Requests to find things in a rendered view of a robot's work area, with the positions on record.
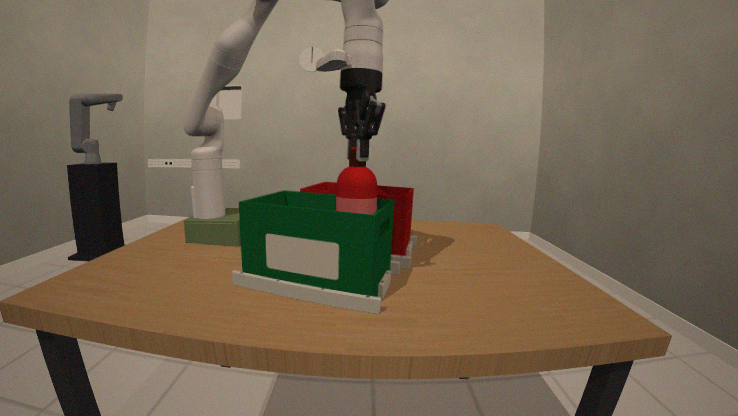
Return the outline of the red crate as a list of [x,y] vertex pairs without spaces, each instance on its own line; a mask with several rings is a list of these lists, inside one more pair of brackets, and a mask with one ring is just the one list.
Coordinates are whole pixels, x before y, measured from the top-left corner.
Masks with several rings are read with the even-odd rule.
[[[334,182],[319,183],[312,193],[336,195],[336,184]],[[391,255],[404,255],[407,232],[409,232],[409,221],[412,213],[412,190],[414,188],[391,187],[377,185],[377,198],[392,199],[394,203],[393,233]],[[328,191],[330,190],[330,191]],[[395,196],[394,196],[395,195]],[[409,208],[408,208],[409,205]],[[410,212],[411,211],[411,212]],[[409,216],[410,212],[410,216]]]

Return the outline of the green crate with dividers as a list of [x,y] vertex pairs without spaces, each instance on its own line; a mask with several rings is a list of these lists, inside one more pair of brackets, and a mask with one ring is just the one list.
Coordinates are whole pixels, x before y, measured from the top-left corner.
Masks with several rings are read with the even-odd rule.
[[265,195],[245,232],[244,272],[378,297],[390,270],[394,203],[377,198],[371,215],[336,211],[333,194]]

